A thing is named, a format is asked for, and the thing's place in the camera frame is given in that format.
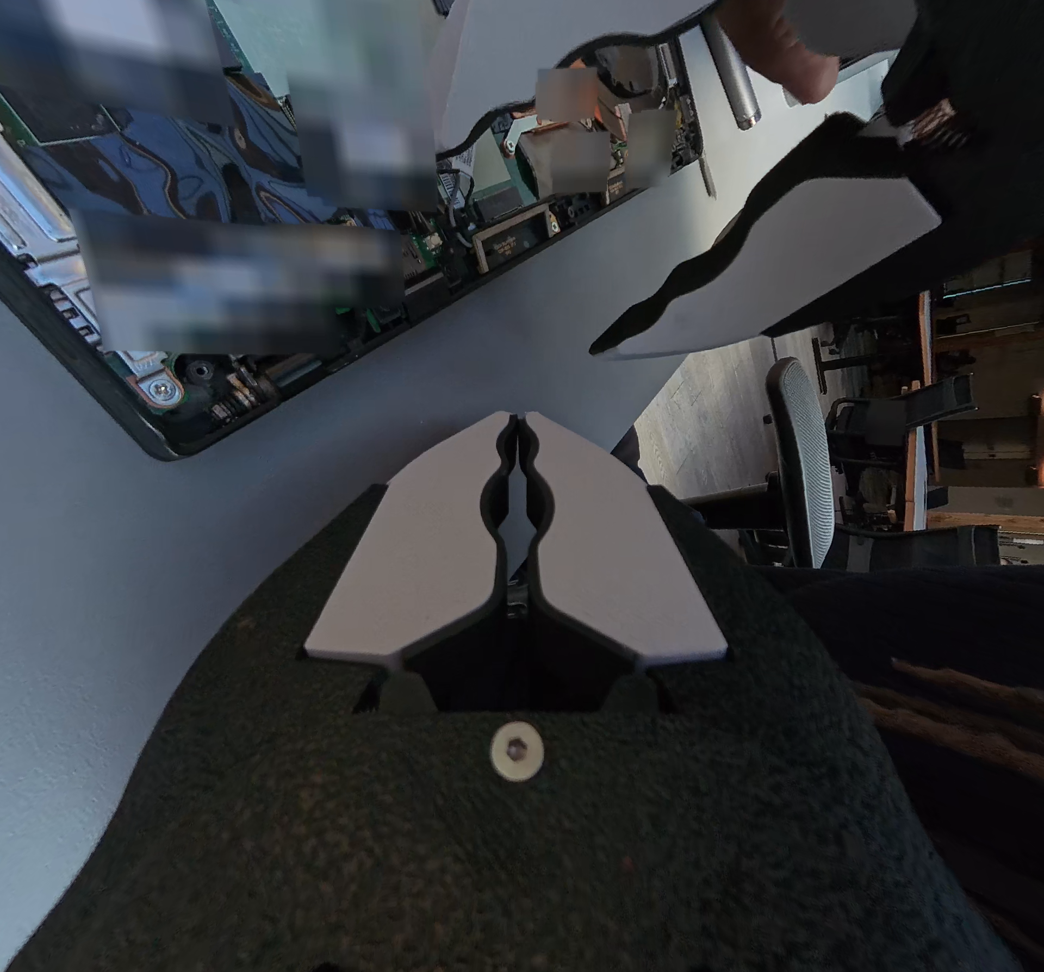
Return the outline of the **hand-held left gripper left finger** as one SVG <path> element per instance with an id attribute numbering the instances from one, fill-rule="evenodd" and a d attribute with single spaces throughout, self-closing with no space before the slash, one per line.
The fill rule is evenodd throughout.
<path id="1" fill-rule="evenodd" d="M 518 422 L 489 414 L 398 471 L 304 642 L 309 658 L 398 668 L 503 604 Z"/>

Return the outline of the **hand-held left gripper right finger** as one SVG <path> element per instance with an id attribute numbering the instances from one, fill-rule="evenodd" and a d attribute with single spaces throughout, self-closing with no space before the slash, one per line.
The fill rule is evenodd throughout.
<path id="1" fill-rule="evenodd" d="M 648 485 L 543 414 L 519 423 L 538 607 L 638 668 L 723 660 L 728 642 Z"/>

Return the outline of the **dark grey electric screwdriver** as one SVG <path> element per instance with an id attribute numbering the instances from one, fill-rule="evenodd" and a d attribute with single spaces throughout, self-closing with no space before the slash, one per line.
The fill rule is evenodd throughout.
<path id="1" fill-rule="evenodd" d="M 706 15 L 699 20 L 699 28 L 706 40 L 718 78 L 723 85 L 723 94 L 733 113 L 739 131 L 751 131 L 761 119 L 761 109 L 750 80 L 748 65 L 723 31 L 723 26 L 714 15 Z"/>

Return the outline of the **black laptop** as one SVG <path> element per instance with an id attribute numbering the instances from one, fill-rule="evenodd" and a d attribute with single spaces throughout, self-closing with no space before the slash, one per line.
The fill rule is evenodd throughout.
<path id="1" fill-rule="evenodd" d="M 150 457 L 192 457 L 666 173 L 679 35 L 569 46 L 449 148 L 462 0 L 2 0 L 2 302 Z M 657 135 L 664 141 L 658 145 Z"/>

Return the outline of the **grey desk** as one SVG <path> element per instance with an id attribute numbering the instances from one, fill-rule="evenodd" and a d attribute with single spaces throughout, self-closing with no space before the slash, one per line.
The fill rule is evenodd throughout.
<path id="1" fill-rule="evenodd" d="M 574 232 L 196 457 L 147 456 L 2 309 L 1 951 L 5 968 L 90 855 L 164 705 L 258 585 L 421 451 L 533 409 L 687 497 L 774 466 L 764 378 L 815 374 L 810 333 L 636 362 L 595 335 L 708 248 L 773 163 L 831 112 L 870 117 L 885 64 L 737 131 L 705 40 L 682 39 L 716 196 L 696 165 Z"/>

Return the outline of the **orange-edged background desk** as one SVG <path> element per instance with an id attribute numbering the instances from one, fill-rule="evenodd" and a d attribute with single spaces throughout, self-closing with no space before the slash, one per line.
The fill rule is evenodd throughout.
<path id="1" fill-rule="evenodd" d="M 1042 538 L 1042 290 L 924 292 L 918 321 L 903 530 L 984 524 Z"/>

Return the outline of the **person's right hand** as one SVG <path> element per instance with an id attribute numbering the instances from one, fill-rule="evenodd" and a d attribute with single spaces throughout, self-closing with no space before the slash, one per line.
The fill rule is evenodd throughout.
<path id="1" fill-rule="evenodd" d="M 740 58 L 800 104 L 817 104 L 834 89 L 840 60 L 808 49 L 785 16 L 786 0 L 723 0 L 716 18 Z"/>

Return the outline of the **black office chair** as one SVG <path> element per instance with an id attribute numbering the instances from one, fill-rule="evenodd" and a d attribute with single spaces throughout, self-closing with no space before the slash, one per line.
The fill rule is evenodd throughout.
<path id="1" fill-rule="evenodd" d="M 958 375 L 889 398 L 838 399 L 826 418 L 830 461 L 854 498 L 868 469 L 899 473 L 908 435 L 926 425 L 976 409 L 972 376 Z"/>

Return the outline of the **mesh back office chair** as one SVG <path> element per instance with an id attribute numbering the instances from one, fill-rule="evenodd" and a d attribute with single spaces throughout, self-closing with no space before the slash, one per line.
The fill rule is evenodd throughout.
<path id="1" fill-rule="evenodd" d="M 875 534 L 837 524 L 828 429 L 807 373 L 783 358 L 765 388 L 778 469 L 763 483 L 684 500 L 714 531 L 735 531 L 750 564 L 853 574 L 1001 564 L 994 525 Z"/>

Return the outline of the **person's dark clothing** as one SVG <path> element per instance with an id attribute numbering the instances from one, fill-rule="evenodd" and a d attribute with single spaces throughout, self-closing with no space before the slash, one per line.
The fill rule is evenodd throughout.
<path id="1" fill-rule="evenodd" d="M 1042 970 L 1042 567 L 760 571 L 849 678 L 973 905 Z"/>

